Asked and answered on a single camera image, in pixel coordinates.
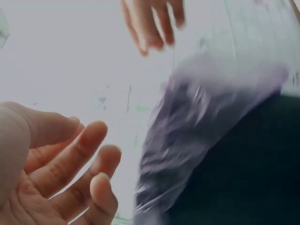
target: fingernail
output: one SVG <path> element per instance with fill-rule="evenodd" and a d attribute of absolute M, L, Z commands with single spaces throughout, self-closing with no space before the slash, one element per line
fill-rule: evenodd
<path fill-rule="evenodd" d="M 120 151 L 120 153 L 122 154 L 122 150 L 119 146 L 116 146 L 116 148 Z"/>
<path fill-rule="evenodd" d="M 183 30 L 185 28 L 186 24 L 184 21 L 178 21 L 176 22 L 176 27 L 178 30 Z"/>
<path fill-rule="evenodd" d="M 109 181 L 111 180 L 105 172 L 100 172 L 100 173 L 98 173 L 97 176 L 98 176 L 98 178 L 105 178 L 105 179 L 108 179 Z"/>
<path fill-rule="evenodd" d="M 69 117 L 69 119 L 73 120 L 75 122 L 80 122 L 80 120 L 77 117 L 75 117 L 75 116 L 71 116 L 71 117 Z"/>

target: human hand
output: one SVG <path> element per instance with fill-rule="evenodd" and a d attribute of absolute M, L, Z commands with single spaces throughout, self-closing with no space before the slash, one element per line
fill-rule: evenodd
<path fill-rule="evenodd" d="M 176 26 L 183 27 L 185 23 L 183 0 L 121 0 L 125 24 L 142 56 L 147 56 L 150 48 L 162 50 L 164 47 L 164 41 L 154 22 L 152 8 L 157 12 L 166 44 L 174 44 L 168 3 L 173 9 Z"/>
<path fill-rule="evenodd" d="M 0 224 L 110 225 L 118 202 L 110 178 L 120 162 L 115 146 L 100 149 L 88 171 L 62 190 L 96 152 L 107 127 L 77 118 L 0 104 Z"/>

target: purple plastic bag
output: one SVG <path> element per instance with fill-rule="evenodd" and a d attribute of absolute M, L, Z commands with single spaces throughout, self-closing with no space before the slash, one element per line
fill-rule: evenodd
<path fill-rule="evenodd" d="M 161 215 L 192 171 L 256 105 L 280 92 L 285 65 L 247 55 L 197 53 L 164 84 L 143 145 L 135 225 L 165 224 Z"/>

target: dark green fabric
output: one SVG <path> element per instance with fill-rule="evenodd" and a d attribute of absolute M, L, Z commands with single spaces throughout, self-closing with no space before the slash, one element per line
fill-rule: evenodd
<path fill-rule="evenodd" d="M 300 225 L 300 98 L 274 96 L 195 169 L 171 225 Z"/>

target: finger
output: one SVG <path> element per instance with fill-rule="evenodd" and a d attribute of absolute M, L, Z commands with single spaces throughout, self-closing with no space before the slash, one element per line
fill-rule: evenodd
<path fill-rule="evenodd" d="M 51 205 L 60 216 L 70 221 L 90 205 L 90 182 L 98 173 L 105 173 L 111 178 L 120 163 L 121 151 L 113 145 L 100 149 L 88 171 L 65 192 L 50 199 Z"/>
<path fill-rule="evenodd" d="M 167 4 L 163 2 L 162 6 L 155 8 L 157 12 L 157 16 L 160 22 L 161 29 L 165 36 L 165 42 L 168 45 L 174 44 L 174 35 L 173 35 L 173 29 L 170 21 L 170 16 L 168 12 Z"/>
<path fill-rule="evenodd" d="M 41 148 L 30 149 L 27 156 L 24 171 L 30 174 L 33 171 L 47 165 L 53 160 L 61 151 L 63 151 L 74 139 L 82 132 L 84 125 L 80 124 L 74 135 L 66 141 L 54 145 L 46 145 Z"/>
<path fill-rule="evenodd" d="M 173 9 L 176 27 L 182 28 L 185 24 L 183 0 L 169 0 Z"/>
<path fill-rule="evenodd" d="M 60 143 L 76 131 L 79 120 L 39 112 L 14 102 L 0 104 L 0 206 L 16 187 L 30 148 Z"/>
<path fill-rule="evenodd" d="M 127 0 L 126 1 L 133 26 L 138 34 L 141 34 L 140 45 L 145 51 L 154 47 L 161 50 L 164 42 L 158 32 L 153 18 L 150 1 Z"/>
<path fill-rule="evenodd" d="M 147 56 L 148 51 L 143 50 L 140 46 L 139 37 L 138 37 L 138 35 L 137 35 L 133 25 L 132 25 L 130 12 L 129 12 L 129 9 L 127 7 L 127 4 L 126 4 L 125 0 L 121 0 L 121 9 L 122 9 L 123 16 L 124 16 L 124 21 L 125 21 L 125 24 L 127 26 L 128 31 L 129 31 L 129 34 L 131 36 L 131 39 L 133 40 L 133 42 L 134 42 L 135 46 L 137 47 L 137 49 L 139 50 L 140 54 L 142 56 Z"/>
<path fill-rule="evenodd" d="M 4 102 L 0 106 L 14 113 L 20 126 L 29 130 L 30 148 L 65 141 L 75 133 L 79 125 L 77 118 L 67 118 L 54 112 L 29 109 L 15 102 Z"/>
<path fill-rule="evenodd" d="M 93 203 L 73 225 L 110 225 L 118 209 L 118 201 L 113 195 L 109 177 L 105 173 L 95 176 L 90 183 Z"/>
<path fill-rule="evenodd" d="M 29 174 L 29 179 L 41 195 L 49 198 L 63 189 L 93 156 L 106 133 L 104 122 L 89 124 L 55 159 Z"/>

